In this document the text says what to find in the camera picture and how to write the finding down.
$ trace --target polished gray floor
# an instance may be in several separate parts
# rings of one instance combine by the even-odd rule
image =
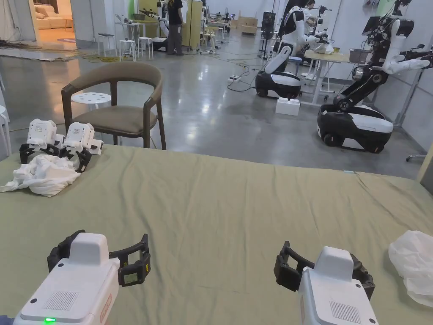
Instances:
[[[317,108],[301,107],[299,116],[275,114],[276,101],[260,98],[254,89],[234,92],[227,89],[230,75],[248,68],[244,81],[250,83],[263,61],[257,58],[259,39],[242,36],[234,31],[230,42],[224,43],[218,58],[208,55],[166,56],[155,52],[149,63],[162,70],[165,78],[163,111],[168,150],[200,153],[225,158],[249,160],[285,166],[327,168],[373,172],[415,178],[420,161],[407,163],[406,157],[419,152],[419,146],[403,132],[395,131],[385,150],[374,155],[325,146],[316,133]],[[64,122],[61,89],[82,73],[103,63],[83,58],[68,62],[41,62],[0,57],[0,72],[5,82],[5,100],[11,118],[13,151],[27,136],[29,122],[34,118]],[[234,89],[244,90],[238,83]],[[92,88],[109,92],[108,85]],[[141,84],[121,83],[119,103],[142,105],[151,93]],[[302,100],[311,100],[304,95]],[[73,105],[73,113],[89,109]],[[59,126],[64,133],[64,126]],[[152,138],[160,147],[158,127]],[[112,137],[103,135],[105,143]],[[123,139],[123,145],[142,146],[141,139]],[[4,158],[0,143],[0,159]]]

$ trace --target white table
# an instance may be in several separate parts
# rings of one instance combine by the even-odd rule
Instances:
[[[317,78],[314,84],[313,101],[311,103],[303,101],[301,102],[301,104],[320,107],[321,105],[317,104],[317,99],[319,98],[319,93],[322,88],[323,79],[329,73],[329,70],[332,68],[334,63],[349,63],[350,62],[349,56],[347,54],[341,54],[341,53],[320,54],[312,50],[307,50],[305,52],[305,57],[310,58],[312,60],[320,61],[320,66],[319,69],[317,70]],[[326,73],[322,76],[323,66],[326,66],[327,62],[330,62],[331,65],[327,69]]]
[[[135,38],[134,38],[134,29],[135,29],[136,27],[138,28],[138,26],[140,26],[141,23],[131,23],[131,24],[128,24],[128,23],[115,22],[115,23],[114,23],[114,29],[115,29],[115,30],[116,30],[116,25],[121,25],[121,26],[122,26],[123,33],[125,33],[125,26],[131,28],[131,35],[132,35],[131,40],[135,42]],[[126,28],[126,36],[125,36],[125,38],[129,38],[129,35],[128,35],[128,28]]]

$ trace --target white plastic bag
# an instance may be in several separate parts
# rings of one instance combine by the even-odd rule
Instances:
[[[404,278],[407,294],[416,302],[433,307],[433,237],[421,231],[406,231],[389,245],[388,253]]]
[[[13,181],[0,186],[0,192],[30,188],[33,193],[48,196],[56,195],[72,184],[80,173],[75,171],[74,162],[67,158],[38,155],[28,164],[22,164],[13,171]]]
[[[333,54],[334,47],[331,44],[320,44],[314,51],[321,54]]]

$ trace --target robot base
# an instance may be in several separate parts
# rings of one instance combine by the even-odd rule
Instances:
[[[317,117],[317,133],[326,145],[383,151],[394,127],[382,114],[366,106],[347,112],[333,110],[334,105],[323,105]]]
[[[167,52],[168,39],[163,37],[154,37],[152,39],[152,46],[154,51]]]
[[[301,80],[290,73],[260,71],[255,78],[255,89],[260,97],[295,99],[301,92]]]

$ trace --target black t-shirt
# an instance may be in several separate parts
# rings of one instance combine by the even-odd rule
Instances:
[[[168,22],[170,25],[181,25],[182,19],[179,16],[179,9],[182,8],[181,0],[169,0],[168,2]]]

